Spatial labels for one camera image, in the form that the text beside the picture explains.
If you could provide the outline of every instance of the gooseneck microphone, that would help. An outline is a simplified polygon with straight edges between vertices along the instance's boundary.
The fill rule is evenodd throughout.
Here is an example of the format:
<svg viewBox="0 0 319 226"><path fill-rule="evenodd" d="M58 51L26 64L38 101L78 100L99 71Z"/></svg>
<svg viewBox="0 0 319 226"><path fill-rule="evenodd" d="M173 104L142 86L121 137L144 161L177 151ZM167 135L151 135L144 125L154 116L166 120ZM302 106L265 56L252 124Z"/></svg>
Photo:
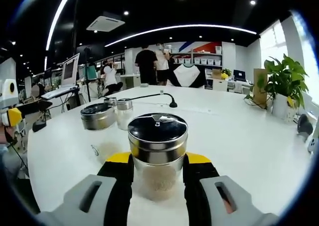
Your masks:
<svg viewBox="0 0 319 226"><path fill-rule="evenodd" d="M141 96L141 97L137 97L137 98L131 98L131 100L136 100L136 99L140 99L140 98L148 98L148 97L154 97L154 96L160 96L160 95L168 95L171 98L171 103L169 104L170 108L176 108L177 107L177 103L175 102L174 97L169 94L169 93L164 93L163 91L161 91L158 94L152 94L152 95L146 95L146 96Z"/></svg>

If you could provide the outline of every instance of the paper bag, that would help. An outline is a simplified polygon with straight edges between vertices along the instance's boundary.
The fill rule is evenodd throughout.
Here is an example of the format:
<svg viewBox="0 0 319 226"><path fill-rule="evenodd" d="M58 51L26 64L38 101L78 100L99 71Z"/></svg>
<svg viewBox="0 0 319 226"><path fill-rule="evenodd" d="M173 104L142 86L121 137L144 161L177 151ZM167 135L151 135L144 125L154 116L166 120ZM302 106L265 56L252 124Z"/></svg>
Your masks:
<svg viewBox="0 0 319 226"><path fill-rule="evenodd" d="M213 69L211 72L211 77L213 79L221 79L221 69Z"/></svg>
<svg viewBox="0 0 319 226"><path fill-rule="evenodd" d="M267 93L265 92L264 88L259 88L257 86L257 82L259 79L259 76L262 75L264 78L264 86L267 84L267 70L266 69L260 69L255 68L254 69L254 90L253 90L253 101L254 103L258 104L262 108L267 107Z"/></svg>

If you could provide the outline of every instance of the window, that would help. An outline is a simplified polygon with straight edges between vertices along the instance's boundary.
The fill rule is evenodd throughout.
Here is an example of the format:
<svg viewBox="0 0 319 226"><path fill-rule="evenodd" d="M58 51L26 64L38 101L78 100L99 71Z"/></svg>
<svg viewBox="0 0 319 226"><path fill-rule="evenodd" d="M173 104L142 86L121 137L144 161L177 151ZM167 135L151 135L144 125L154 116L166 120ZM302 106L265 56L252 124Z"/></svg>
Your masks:
<svg viewBox="0 0 319 226"><path fill-rule="evenodd" d="M279 20L260 34L260 50L262 68L265 60L273 61L270 56L282 61L284 54L288 55L284 31Z"/></svg>
<svg viewBox="0 0 319 226"><path fill-rule="evenodd" d="M298 13L293 13L293 20L303 49L304 68L308 74L308 76L305 77L305 83L309 88L308 94L313 98L314 103L319 104L319 71L316 56L311 44L313 38L308 33L306 24Z"/></svg>

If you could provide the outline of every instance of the computer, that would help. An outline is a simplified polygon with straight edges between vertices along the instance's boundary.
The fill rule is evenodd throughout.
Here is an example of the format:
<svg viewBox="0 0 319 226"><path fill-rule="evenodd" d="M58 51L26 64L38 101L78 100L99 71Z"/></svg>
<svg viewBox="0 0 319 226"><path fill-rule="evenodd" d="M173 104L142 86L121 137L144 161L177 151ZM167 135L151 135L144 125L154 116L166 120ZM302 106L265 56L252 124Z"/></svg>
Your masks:
<svg viewBox="0 0 319 226"><path fill-rule="evenodd" d="M240 70L234 70L234 80L235 81L246 81L246 73Z"/></svg>
<svg viewBox="0 0 319 226"><path fill-rule="evenodd" d="M63 63L61 87L52 92L46 93L42 98L49 100L63 93L67 93L73 89L76 89L76 72L78 68L80 53L66 60Z"/></svg>

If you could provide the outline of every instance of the shelf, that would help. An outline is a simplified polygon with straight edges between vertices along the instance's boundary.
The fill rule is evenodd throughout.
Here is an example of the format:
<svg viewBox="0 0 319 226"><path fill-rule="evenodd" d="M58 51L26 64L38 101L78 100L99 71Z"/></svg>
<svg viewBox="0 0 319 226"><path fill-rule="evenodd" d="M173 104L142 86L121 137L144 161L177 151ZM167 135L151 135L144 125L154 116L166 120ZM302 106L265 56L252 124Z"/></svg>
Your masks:
<svg viewBox="0 0 319 226"><path fill-rule="evenodd" d="M223 68L223 66L208 65L208 64L194 64L194 65L200 65L200 66L205 66L205 67L212 67L212 68L215 68L215 69Z"/></svg>
<svg viewBox="0 0 319 226"><path fill-rule="evenodd" d="M191 53L186 53L186 52L180 52L180 53L170 53L171 55L181 55L181 54L188 54L190 55Z"/></svg>
<svg viewBox="0 0 319 226"><path fill-rule="evenodd" d="M204 67L210 67L210 68L214 68L214 69L221 69L223 68L223 66L217 66L217 65L208 65L208 64L196 64L196 63L174 63L174 64L193 64L196 66L204 66Z"/></svg>
<svg viewBox="0 0 319 226"><path fill-rule="evenodd" d="M218 53L193 53L196 55L213 55L213 56L223 56L222 54L218 54Z"/></svg>

